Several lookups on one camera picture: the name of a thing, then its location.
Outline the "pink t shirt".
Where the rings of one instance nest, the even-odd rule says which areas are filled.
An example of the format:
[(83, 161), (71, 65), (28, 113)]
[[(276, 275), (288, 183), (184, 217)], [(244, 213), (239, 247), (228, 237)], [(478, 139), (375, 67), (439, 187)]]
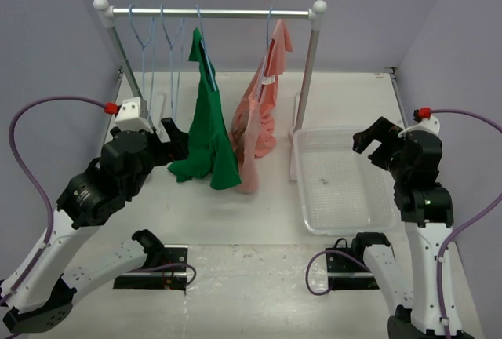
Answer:
[(238, 161), (241, 179), (238, 190), (242, 193), (257, 192), (256, 161), (268, 155), (276, 145), (273, 110), (277, 104), (279, 77), (286, 69), (286, 54), (292, 51), (287, 24), (278, 20), (270, 44), (231, 121), (229, 138)]

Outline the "blue hanger of pink shirt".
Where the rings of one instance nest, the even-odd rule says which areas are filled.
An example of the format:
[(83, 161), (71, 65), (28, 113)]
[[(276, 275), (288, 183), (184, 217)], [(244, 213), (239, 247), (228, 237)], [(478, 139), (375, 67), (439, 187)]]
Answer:
[(258, 78), (258, 87), (256, 89), (256, 95), (255, 95), (255, 100), (260, 102), (262, 92), (263, 92), (263, 78), (264, 78), (264, 72), (265, 68), (267, 66), (267, 59), (268, 59), (268, 54), (269, 54), (269, 49), (270, 49), (270, 43), (271, 43), (271, 37), (270, 37), (270, 22), (271, 22), (271, 14), (274, 10), (274, 7), (272, 6), (267, 15), (267, 23), (266, 23), (266, 38), (265, 38), (265, 53), (264, 57), (262, 59), (262, 64), (261, 64), (261, 69), (260, 69), (260, 75)]

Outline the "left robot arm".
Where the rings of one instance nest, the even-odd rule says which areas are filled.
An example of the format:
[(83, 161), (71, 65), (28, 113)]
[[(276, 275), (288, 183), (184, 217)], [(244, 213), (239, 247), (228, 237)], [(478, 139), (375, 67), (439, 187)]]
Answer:
[(108, 257), (68, 266), (110, 216), (139, 194), (156, 166), (186, 159), (188, 134), (171, 118), (164, 118), (162, 125), (169, 136), (165, 143), (156, 132), (113, 128), (100, 157), (69, 181), (56, 201), (53, 224), (38, 244), (43, 253), (36, 265), (19, 286), (14, 282), (27, 270), (27, 262), (2, 281), (1, 305), (8, 309), (3, 322), (12, 337), (53, 329), (84, 297), (121, 275), (169, 272), (182, 266), (165, 262), (165, 245), (148, 230), (134, 232)]

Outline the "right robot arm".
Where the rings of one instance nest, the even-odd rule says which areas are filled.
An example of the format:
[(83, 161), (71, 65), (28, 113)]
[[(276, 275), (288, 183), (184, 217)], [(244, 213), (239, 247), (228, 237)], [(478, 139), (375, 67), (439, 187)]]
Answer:
[(359, 154), (375, 140), (370, 162), (394, 180), (394, 201), (411, 253), (413, 284), (407, 285), (391, 244), (382, 233), (359, 233), (352, 243), (351, 264), (369, 271), (384, 295), (390, 338), (469, 338), (460, 321), (453, 287), (450, 247), (453, 200), (437, 181), (442, 142), (435, 117), (403, 129), (384, 117), (354, 134)]

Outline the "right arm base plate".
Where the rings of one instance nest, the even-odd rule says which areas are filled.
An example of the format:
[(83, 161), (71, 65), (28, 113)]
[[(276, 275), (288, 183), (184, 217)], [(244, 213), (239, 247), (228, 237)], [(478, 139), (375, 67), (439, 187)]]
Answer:
[(338, 290), (378, 290), (376, 280), (371, 273), (355, 262), (339, 254), (326, 255), (328, 287)]

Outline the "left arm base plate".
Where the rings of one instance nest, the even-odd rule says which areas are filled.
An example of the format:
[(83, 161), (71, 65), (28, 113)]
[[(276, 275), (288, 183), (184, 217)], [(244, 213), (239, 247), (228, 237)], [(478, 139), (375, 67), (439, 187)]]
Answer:
[[(147, 268), (160, 268), (167, 264), (185, 264), (188, 245), (165, 245), (163, 255)], [(114, 290), (178, 290), (186, 291), (191, 275), (185, 266), (164, 268), (155, 272), (133, 272), (119, 276), (113, 282)]]

